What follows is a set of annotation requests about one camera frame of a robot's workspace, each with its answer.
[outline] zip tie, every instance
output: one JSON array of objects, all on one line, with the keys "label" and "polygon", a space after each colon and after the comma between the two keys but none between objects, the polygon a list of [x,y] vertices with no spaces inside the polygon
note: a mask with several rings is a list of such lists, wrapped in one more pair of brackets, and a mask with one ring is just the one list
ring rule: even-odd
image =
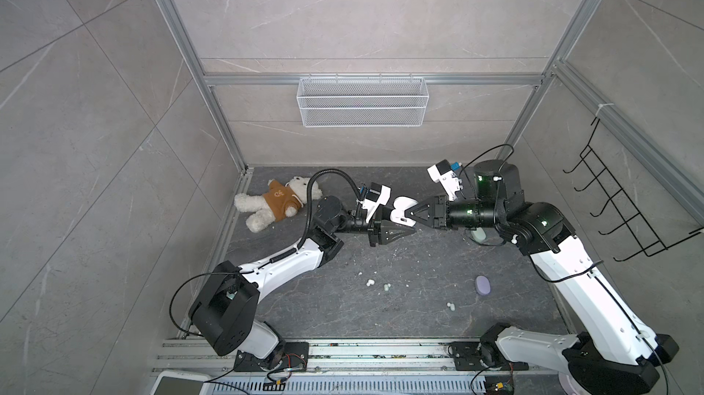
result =
[{"label": "zip tie", "polygon": [[599,117],[599,111],[604,107],[604,106],[613,106],[613,103],[600,103],[598,105],[598,109],[594,113],[594,117]]}]

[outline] vertical metal post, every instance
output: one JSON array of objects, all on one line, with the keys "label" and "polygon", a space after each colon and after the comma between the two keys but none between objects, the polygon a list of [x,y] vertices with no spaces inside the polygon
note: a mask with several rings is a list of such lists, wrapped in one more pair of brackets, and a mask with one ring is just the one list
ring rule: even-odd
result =
[{"label": "vertical metal post", "polygon": [[156,0],[156,3],[161,9],[161,13],[164,16],[166,25],[169,27],[169,30],[171,30],[171,35],[176,41],[176,45],[181,51],[184,62],[193,75],[193,80],[198,86],[198,91],[201,92],[201,96],[203,96],[203,99],[206,101],[210,114],[216,122],[217,129],[223,136],[224,143],[227,145],[227,150],[230,151],[234,164],[240,172],[244,172],[247,168],[247,164],[244,161],[244,157],[242,156],[242,152],[239,150],[237,142],[234,140],[232,130],[227,122],[227,118],[224,116],[223,109],[220,107],[215,94],[204,79],[205,73],[203,71],[203,67],[201,66],[201,62],[196,55],[196,50],[193,47],[193,43],[188,37],[186,27],[184,26],[181,17],[178,15],[176,5],[173,0]]},{"label": "vertical metal post", "polygon": [[[555,48],[553,55],[550,57],[550,61],[548,61],[548,65],[543,71],[543,75],[545,76],[543,78],[543,83],[534,89],[528,97],[526,104],[523,106],[523,109],[516,118],[511,130],[508,132],[505,143],[513,145],[518,143],[518,139],[521,135],[523,135],[523,131],[526,126],[528,126],[528,122],[531,117],[533,117],[536,109],[538,109],[538,105],[543,99],[543,96],[545,96],[545,92],[547,92],[550,84],[555,78],[553,68],[557,66],[560,61],[566,58],[572,48],[574,48],[579,36],[582,35],[582,32],[591,20],[594,12],[596,12],[596,9],[599,7],[601,1],[602,0],[582,0],[579,4],[575,15],[572,16],[572,20],[569,21],[567,30],[565,30],[565,33],[562,35],[557,48]],[[497,158],[505,158],[507,154],[508,150],[504,146],[498,153]]]}]

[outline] teddy bear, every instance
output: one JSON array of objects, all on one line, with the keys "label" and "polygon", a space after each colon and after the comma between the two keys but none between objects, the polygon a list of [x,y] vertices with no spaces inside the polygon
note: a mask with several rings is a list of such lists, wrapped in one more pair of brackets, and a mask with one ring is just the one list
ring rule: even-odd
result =
[{"label": "teddy bear", "polygon": [[[282,185],[276,179],[269,180],[269,191],[264,195],[251,197],[248,194],[237,194],[234,206],[241,212],[254,212],[247,218],[247,228],[253,233],[259,233],[269,224],[278,222],[285,217],[294,216],[306,202],[306,189],[310,178],[293,177]],[[312,184],[312,198],[320,199],[322,191],[318,183]]]}]

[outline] robotic arm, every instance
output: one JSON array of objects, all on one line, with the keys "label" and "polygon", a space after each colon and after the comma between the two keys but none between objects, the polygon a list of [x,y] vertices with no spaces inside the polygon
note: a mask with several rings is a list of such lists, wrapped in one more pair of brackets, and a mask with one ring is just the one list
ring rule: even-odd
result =
[{"label": "robotic arm", "polygon": [[367,233],[370,244],[389,244],[415,232],[416,223],[437,230],[493,227],[507,243],[528,256],[543,280],[553,283],[586,328],[555,336],[498,323],[481,337],[476,351],[487,367],[527,362],[568,375],[590,394],[645,394],[659,378],[656,366],[679,350],[665,334],[645,325],[602,276],[584,250],[574,227],[547,203],[528,203],[518,169],[505,161],[474,166],[476,197],[458,199],[460,180],[447,161],[428,172],[447,195],[418,202],[398,197],[386,206],[391,189],[372,183],[356,211],[337,197],[324,197],[299,241],[273,255],[235,267],[220,264],[189,311],[193,323],[218,355],[249,352],[266,368],[278,364],[285,341],[254,319],[257,303],[278,286],[323,266],[344,245],[337,232]]}]

